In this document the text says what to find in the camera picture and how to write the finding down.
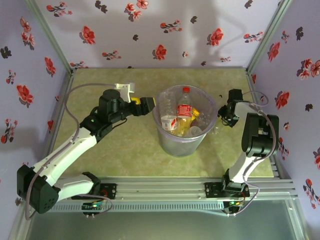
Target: robotic arm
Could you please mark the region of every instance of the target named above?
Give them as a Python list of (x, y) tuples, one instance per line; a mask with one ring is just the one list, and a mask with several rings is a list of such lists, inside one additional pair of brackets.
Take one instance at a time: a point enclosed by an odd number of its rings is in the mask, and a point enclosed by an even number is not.
[(46, 213), (56, 202), (72, 196), (99, 195), (100, 180), (89, 172), (77, 177), (59, 178), (78, 157), (117, 127), (113, 124), (126, 121), (130, 115), (147, 115), (155, 107), (152, 97), (131, 101), (129, 94), (134, 92), (132, 83), (116, 84), (115, 87), (120, 92), (105, 90), (98, 106), (92, 109), (80, 123), (80, 128), (59, 148), (33, 167), (23, 165), (17, 171), (17, 194), (26, 200), (28, 188), (32, 185), (29, 204), (38, 213)]
[(245, 119), (241, 141), (242, 153), (222, 176), (221, 182), (204, 184), (206, 197), (249, 197), (249, 188), (246, 184), (248, 176), (259, 163), (278, 149), (279, 118), (276, 115), (265, 115), (251, 102), (244, 101), (240, 89), (229, 91), (227, 105), (220, 108), (218, 116), (224, 125), (231, 128), (240, 118)]

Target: table surface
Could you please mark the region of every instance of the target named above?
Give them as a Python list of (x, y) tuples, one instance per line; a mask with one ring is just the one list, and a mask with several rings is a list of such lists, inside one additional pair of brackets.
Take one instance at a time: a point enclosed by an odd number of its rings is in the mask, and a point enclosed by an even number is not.
[[(217, 69), (78, 69), (72, 87), (89, 83), (135, 83), (131, 97), (156, 97), (175, 85), (198, 87), (213, 96), (218, 108), (227, 103), (228, 91), (249, 91), (243, 68)], [(107, 89), (86, 86), (71, 93), (68, 108), (81, 122), (98, 105)], [(245, 100), (252, 101), (250, 94)], [(221, 177), (238, 159), (245, 121), (233, 128), (223, 126), (218, 118), (215, 128), (203, 139), (195, 153), (173, 157), (159, 145), (157, 128), (152, 114), (129, 117), (93, 148), (86, 151), (64, 173), (74, 176), (91, 172), (97, 177)], [(73, 119), (66, 113), (59, 126), (54, 149), (75, 131)], [(251, 177), (273, 177), (270, 162), (260, 163)]]

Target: glass panel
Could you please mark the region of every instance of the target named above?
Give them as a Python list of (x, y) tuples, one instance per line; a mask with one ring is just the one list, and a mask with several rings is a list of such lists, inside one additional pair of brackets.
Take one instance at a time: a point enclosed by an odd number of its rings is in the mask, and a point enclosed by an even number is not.
[(236, 217), (201, 212), (37, 214), (27, 240), (293, 240), (284, 200), (254, 201)]

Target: metal frame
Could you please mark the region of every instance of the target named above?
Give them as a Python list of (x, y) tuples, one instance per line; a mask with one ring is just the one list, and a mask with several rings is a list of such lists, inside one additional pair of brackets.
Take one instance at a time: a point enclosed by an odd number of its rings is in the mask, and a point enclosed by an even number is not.
[(274, 13), (273, 18), (270, 22), (270, 24), (267, 27), (267, 31), (264, 35), (264, 38), (262, 42), (260, 43), (257, 50), (254, 52), (253, 57), (246, 68), (249, 73), (252, 73), (256, 65), (258, 64), (262, 54), (266, 51), (266, 48), (269, 45), (269, 42), (271, 41), (272, 37), (275, 34), (275, 31), (277, 30), (282, 18), (284, 17), (286, 11), (288, 10), (290, 4), (293, 0), (282, 0), (280, 6), (278, 7), (277, 11)]
[[(61, 89), (61, 98), (58, 106), (55, 128), (53, 134), (47, 142), (45, 148), (45, 156), (53, 151), (55, 141), (58, 135), (60, 123), (64, 113), (63, 102), (66, 93), (71, 89), (76, 71), (72, 71), (59, 44), (57, 43), (53, 33), (50, 30), (44, 16), (39, 10), (34, 0), (25, 0), (26, 5), (38, 20), (42, 30), (47, 36), (49, 42), (57, 52), (59, 58), (64, 64), (69, 73), (68, 79), (65, 81)], [(253, 58), (246, 69), (246, 75), (251, 90), (254, 90), (252, 84), (252, 70), (256, 67), (260, 57), (268, 46), (277, 26), (279, 25), (284, 13), (292, 0), (283, 0), (277, 12), (275, 13), (263, 41), (255, 52)], [(252, 94), (254, 102), (258, 103), (259, 99), (255, 94)], [(260, 193), (255, 201), (272, 201), (284, 200), (289, 212), (292, 226), (295, 231), (297, 239), (308, 239), (305, 229), (305, 219), (301, 212), (301, 206), (297, 201), (298, 195), (295, 190), (293, 181), (285, 179), (288, 175), (285, 174), (284, 169), (276, 157), (270, 158), (271, 168), (274, 177), (256, 178), (250, 177), (249, 183), (258, 185)], [(116, 198), (113, 200), (115, 206), (114, 212), (130, 212), (136, 211), (200, 211), (206, 212), (211, 210), (221, 209), (223, 200), (238, 200), (237, 198), (217, 199), (206, 198), (205, 186), (206, 182), (220, 182), (220, 178), (210, 177), (105, 177), (101, 179), (102, 183), (116, 183), (117, 192)], [(249, 188), (250, 192), (256, 192), (256, 189)], [(79, 200), (64, 200), (60, 201), (51, 212), (82, 212), (79, 206), (82, 204)], [(14, 221), (11, 230), (10, 240), (23, 240), (27, 236), (30, 221), (24, 218), (25, 202), (19, 206), (19, 212)]]

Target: red bottle cap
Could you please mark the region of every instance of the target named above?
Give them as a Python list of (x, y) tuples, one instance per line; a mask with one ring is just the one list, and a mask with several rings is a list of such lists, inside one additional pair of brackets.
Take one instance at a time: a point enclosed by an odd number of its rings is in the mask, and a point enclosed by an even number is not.
[(182, 89), (182, 91), (183, 91), (184, 93), (190, 93), (190, 88), (187, 87), (187, 86), (185, 86), (185, 87)]

